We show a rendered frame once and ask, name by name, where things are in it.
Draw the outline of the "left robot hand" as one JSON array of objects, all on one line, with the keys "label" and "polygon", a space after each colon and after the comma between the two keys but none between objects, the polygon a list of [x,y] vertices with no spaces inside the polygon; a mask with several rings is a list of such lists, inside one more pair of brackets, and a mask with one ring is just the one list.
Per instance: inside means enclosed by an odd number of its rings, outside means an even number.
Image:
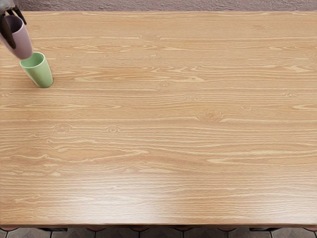
[{"label": "left robot hand", "polygon": [[9,46],[15,49],[16,43],[13,39],[12,31],[9,27],[9,24],[4,18],[7,13],[9,15],[14,15],[16,13],[16,15],[20,19],[22,19],[24,24],[27,23],[19,7],[15,4],[14,0],[0,0],[0,33],[3,35],[4,39],[9,44]]}]

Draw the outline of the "pink cup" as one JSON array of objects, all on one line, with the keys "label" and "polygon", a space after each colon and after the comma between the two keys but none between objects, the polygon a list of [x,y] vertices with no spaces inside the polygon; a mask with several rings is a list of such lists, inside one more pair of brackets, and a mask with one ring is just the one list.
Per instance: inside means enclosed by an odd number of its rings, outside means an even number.
[{"label": "pink cup", "polygon": [[7,15],[4,20],[9,25],[12,32],[13,39],[16,43],[16,48],[13,49],[0,33],[0,41],[7,47],[7,49],[17,58],[23,60],[29,58],[33,53],[31,39],[27,28],[21,18],[18,16]]}]

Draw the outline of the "green cup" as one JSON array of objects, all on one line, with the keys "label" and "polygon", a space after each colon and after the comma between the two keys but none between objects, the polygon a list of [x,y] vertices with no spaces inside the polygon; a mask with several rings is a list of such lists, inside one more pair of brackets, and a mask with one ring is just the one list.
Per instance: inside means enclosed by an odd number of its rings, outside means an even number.
[{"label": "green cup", "polygon": [[45,55],[33,52],[27,59],[21,59],[20,65],[29,78],[40,88],[48,88],[53,84],[53,76]]}]

